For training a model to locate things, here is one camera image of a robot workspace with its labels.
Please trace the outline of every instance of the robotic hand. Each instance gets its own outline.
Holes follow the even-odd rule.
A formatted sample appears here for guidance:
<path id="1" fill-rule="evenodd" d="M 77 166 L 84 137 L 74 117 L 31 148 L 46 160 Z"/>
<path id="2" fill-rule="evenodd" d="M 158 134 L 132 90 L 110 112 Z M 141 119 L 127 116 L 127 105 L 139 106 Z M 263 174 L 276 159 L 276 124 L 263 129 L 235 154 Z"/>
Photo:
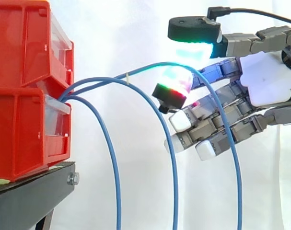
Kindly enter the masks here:
<path id="1" fill-rule="evenodd" d="M 232 57 L 207 66 L 200 72 L 210 83 L 230 79 L 230 83 L 216 93 L 224 107 L 234 141 L 239 143 L 262 132 L 268 125 L 291 123 L 290 93 L 289 96 L 277 97 L 274 103 L 255 103 L 251 100 L 255 95 L 251 95 L 248 86 L 243 86 L 240 81 L 243 74 L 240 58 L 259 52 L 282 51 L 282 61 L 291 69 L 291 27 L 271 27 L 256 34 L 225 35 L 221 33 L 221 25 L 216 22 L 216 18 L 231 12 L 245 11 L 214 7 L 209 8 L 207 17 L 173 18 L 169 22 L 168 37 L 178 42 L 211 43 L 211 58 Z M 191 90 L 202 86 L 198 77 L 194 76 Z M 176 152 L 195 145 L 201 160 L 208 160 L 230 148 L 220 113 L 211 95 L 178 109 L 181 110 L 170 117 L 176 131 L 172 136 Z M 254 114 L 264 109 L 268 110 L 263 115 Z"/>

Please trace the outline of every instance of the red storage bin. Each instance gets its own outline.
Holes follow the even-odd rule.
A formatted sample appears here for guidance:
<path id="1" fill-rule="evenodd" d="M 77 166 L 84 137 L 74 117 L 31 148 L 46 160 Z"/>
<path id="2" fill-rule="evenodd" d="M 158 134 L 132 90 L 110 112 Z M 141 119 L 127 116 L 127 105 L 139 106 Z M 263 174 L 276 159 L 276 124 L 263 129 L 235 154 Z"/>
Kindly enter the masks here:
<path id="1" fill-rule="evenodd" d="M 0 87 L 58 98 L 73 83 L 73 46 L 47 1 L 0 0 Z"/>
<path id="2" fill-rule="evenodd" d="M 73 53 L 47 1 L 0 0 L 0 179 L 70 157 L 70 107 L 53 98 L 73 84 Z"/>
<path id="3" fill-rule="evenodd" d="M 70 157 L 70 107 L 57 104 L 40 89 L 0 89 L 1 179 L 15 181 Z"/>

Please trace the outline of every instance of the blue cable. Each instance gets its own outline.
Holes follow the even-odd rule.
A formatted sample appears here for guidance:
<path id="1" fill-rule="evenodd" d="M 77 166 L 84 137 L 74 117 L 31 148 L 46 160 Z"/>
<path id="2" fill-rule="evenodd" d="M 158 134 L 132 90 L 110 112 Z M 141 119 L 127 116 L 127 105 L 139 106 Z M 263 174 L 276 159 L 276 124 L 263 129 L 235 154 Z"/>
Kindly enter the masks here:
<path id="1" fill-rule="evenodd" d="M 243 218 L 243 215 L 242 215 L 241 170 L 240 170 L 238 154 L 237 154 L 236 147 L 235 147 L 235 142 L 234 142 L 234 139 L 233 139 L 233 136 L 232 136 L 232 132 L 231 132 L 230 126 L 229 126 L 227 118 L 226 118 L 226 114 L 225 114 L 225 112 L 223 110 L 223 106 L 222 106 L 222 104 L 221 104 L 216 92 L 214 91 L 214 89 L 212 88 L 210 83 L 208 82 L 208 80 L 199 71 L 197 71 L 196 69 L 194 69 L 192 67 L 181 65 L 181 64 L 178 64 L 178 63 L 174 63 L 174 62 L 159 62 L 159 63 L 151 64 L 151 65 L 144 66 L 142 68 L 133 70 L 131 72 L 128 72 L 127 74 L 131 76 L 131 75 L 146 71 L 148 69 L 151 69 L 151 68 L 154 68 L 154 67 L 161 67 L 161 66 L 178 66 L 178 67 L 185 68 L 185 69 L 191 71 L 192 73 L 196 74 L 201 79 L 201 81 L 205 84 L 205 86 L 208 88 L 209 92 L 211 93 L 211 95 L 212 95 L 212 97 L 213 97 L 213 99 L 214 99 L 214 101 L 215 101 L 215 103 L 216 103 L 216 105 L 218 107 L 218 110 L 219 110 L 219 112 L 221 114 L 221 118 L 222 118 L 222 121 L 223 121 L 223 124 L 224 124 L 224 127 L 225 127 L 225 132 L 226 132 L 226 135 L 227 135 L 227 139 L 229 141 L 229 144 L 230 144 L 230 147 L 231 147 L 231 150 L 232 150 L 233 160 L 234 160 L 234 164 L 235 164 L 236 178 L 237 178 L 237 193 L 238 193 L 238 224 L 237 224 L 237 230 L 241 230 L 242 229 L 242 218 Z M 89 91 L 89 90 L 93 90 L 93 89 L 96 89 L 98 87 L 107 85 L 107 84 L 109 84 L 111 82 L 116 82 L 115 80 L 119 80 L 119 79 L 125 78 L 127 76 L 127 74 L 125 73 L 125 74 L 118 75 L 115 78 L 111 78 L 114 81 L 108 80 L 108 82 L 106 82 L 105 80 L 109 79 L 109 78 L 89 78 L 89 79 L 81 80 L 81 81 L 71 85 L 70 87 L 68 87 L 63 92 L 63 94 L 59 97 L 59 100 L 62 101 L 62 99 L 67 94 L 69 94 L 70 91 L 72 91 L 74 88 L 76 88 L 76 87 L 78 87 L 78 86 L 80 86 L 82 84 L 89 83 L 89 82 L 95 82 L 95 81 L 102 81 L 101 83 L 98 83 L 98 84 L 95 84 L 95 85 L 92 85 L 92 86 L 88 86 L 88 87 L 85 87 L 85 88 L 83 88 L 81 90 L 73 92 L 72 95 L 77 95 L 77 94 L 80 94 L 80 93 L 83 93 L 83 92 L 86 92 L 86 91 Z M 170 145 L 168 138 L 167 138 L 167 140 L 168 140 L 169 148 L 170 148 L 170 146 L 172 146 L 172 148 L 170 148 L 170 152 L 171 152 L 171 149 L 173 149 L 173 145 L 172 144 Z"/>
<path id="2" fill-rule="evenodd" d="M 101 115 L 98 113 L 98 111 L 95 109 L 95 107 L 88 102 L 87 100 L 78 97 L 78 96 L 67 96 L 63 99 L 63 102 L 66 102 L 68 100 L 75 100 L 79 101 L 83 104 L 85 104 L 96 116 L 99 124 L 101 125 L 101 128 L 103 130 L 109 152 L 110 152 L 110 157 L 111 157 L 111 162 L 113 166 L 113 173 L 115 177 L 115 184 L 116 184 L 116 230 L 121 230 L 121 225 L 122 225 L 122 202 L 121 202 L 121 186 L 120 186 L 120 176 L 118 173 L 118 166 L 116 162 L 116 154 L 115 150 L 113 148 L 111 138 L 109 136 L 108 130 L 106 128 L 106 125 L 101 117 Z"/>
<path id="3" fill-rule="evenodd" d="M 173 172 L 173 188 L 174 188 L 173 230 L 177 230 L 177 226 L 178 226 L 178 176 L 177 176 L 177 165 L 176 165 L 175 151 L 174 151 L 174 147 L 173 147 L 173 144 L 172 144 L 171 134 L 170 134 L 168 125 L 166 124 L 163 116 L 161 115 L 161 113 L 157 109 L 155 103 L 150 99 L 150 97 L 148 95 L 146 95 L 138 87 L 136 87 L 136 86 L 134 86 L 132 84 L 127 84 L 126 81 L 123 81 L 123 80 L 120 80 L 120 79 L 115 79 L 115 78 L 89 78 L 89 79 L 83 79 L 83 80 L 80 80 L 80 81 L 76 82 L 75 84 L 71 85 L 69 87 L 69 91 L 68 92 L 70 92 L 73 88 L 75 88 L 75 87 L 77 87 L 79 85 L 82 85 L 82 84 L 85 84 L 85 83 L 89 83 L 89 82 L 95 82 L 95 81 L 105 81 L 105 82 L 109 82 L 109 83 L 110 82 L 114 82 L 114 83 L 125 85 L 125 86 L 131 88 L 132 90 L 134 90 L 138 94 L 140 94 L 150 104 L 150 106 L 153 108 L 154 112 L 158 116 L 158 118 L 159 118 L 159 120 L 160 120 L 160 122 L 161 122 L 161 124 L 163 126 L 163 130 L 165 132 L 166 139 L 167 139 L 167 142 L 168 142 L 168 145 L 169 145 L 169 149 L 170 149 L 172 172 Z"/>
<path id="4" fill-rule="evenodd" d="M 144 72 L 144 71 L 146 71 L 146 70 L 152 69 L 152 68 L 154 68 L 154 67 L 161 67 L 161 66 L 181 66 L 181 67 L 182 67 L 182 65 L 177 64 L 177 63 L 174 63 L 174 62 L 158 62 L 158 63 L 150 64 L 150 65 L 147 65 L 147 66 L 144 66 L 144 67 L 141 67 L 141 68 L 135 69 L 135 70 L 133 70 L 133 71 L 128 72 L 127 74 L 128 74 L 129 76 L 132 76 L 132 75 L 135 75 L 135 74 L 138 74 L 138 73 Z M 118 75 L 118 76 L 115 77 L 115 79 L 123 79 L 123 78 L 125 78 L 125 77 L 127 76 L 127 74 L 124 73 L 124 74 Z M 96 88 L 98 88 L 98 87 L 101 87 L 101 86 L 107 85 L 107 84 L 109 84 L 109 83 L 110 83 L 110 82 L 101 82 L 101 83 L 95 84 L 95 87 L 94 87 L 93 85 L 92 85 L 92 86 L 88 86 L 88 87 L 85 87 L 85 88 L 83 88 L 83 89 L 81 89 L 81 90 L 78 90 L 78 91 L 76 91 L 76 92 L 73 92 L 71 95 L 78 95 L 78 94 L 80 94 L 80 93 L 83 93 L 83 92 L 87 92 L 87 91 L 89 91 L 89 90 L 96 89 Z M 71 85 L 69 88 L 67 88 L 67 89 L 62 93 L 62 95 L 61 95 L 61 96 L 59 97 L 59 99 L 58 99 L 59 101 L 62 101 L 62 99 L 63 99 L 67 94 L 69 94 L 70 91 L 72 91 L 73 89 L 76 88 L 76 86 L 73 86 L 73 85 Z"/>

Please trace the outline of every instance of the glowing led light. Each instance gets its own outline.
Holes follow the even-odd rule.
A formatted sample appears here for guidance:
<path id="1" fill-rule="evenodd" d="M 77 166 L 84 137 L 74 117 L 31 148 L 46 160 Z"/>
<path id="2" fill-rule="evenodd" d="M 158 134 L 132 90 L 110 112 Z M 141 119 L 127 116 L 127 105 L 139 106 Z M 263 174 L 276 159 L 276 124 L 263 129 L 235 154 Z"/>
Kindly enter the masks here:
<path id="1" fill-rule="evenodd" d="M 201 69 L 208 63 L 213 49 L 213 45 L 207 43 L 172 41 L 172 44 L 175 47 L 175 52 L 171 55 L 174 61 L 195 69 Z M 193 76 L 184 68 L 168 67 L 158 83 L 187 97 L 191 91 Z"/>

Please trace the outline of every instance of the black sensor cap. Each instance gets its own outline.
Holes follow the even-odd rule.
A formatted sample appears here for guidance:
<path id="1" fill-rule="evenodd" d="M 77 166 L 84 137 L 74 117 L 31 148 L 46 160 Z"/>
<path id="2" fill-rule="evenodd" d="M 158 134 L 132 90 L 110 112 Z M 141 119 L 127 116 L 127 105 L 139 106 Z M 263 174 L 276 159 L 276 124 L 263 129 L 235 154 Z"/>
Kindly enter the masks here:
<path id="1" fill-rule="evenodd" d="M 220 27 L 205 16 L 177 17 L 169 21 L 168 37 L 177 42 L 216 43 Z"/>

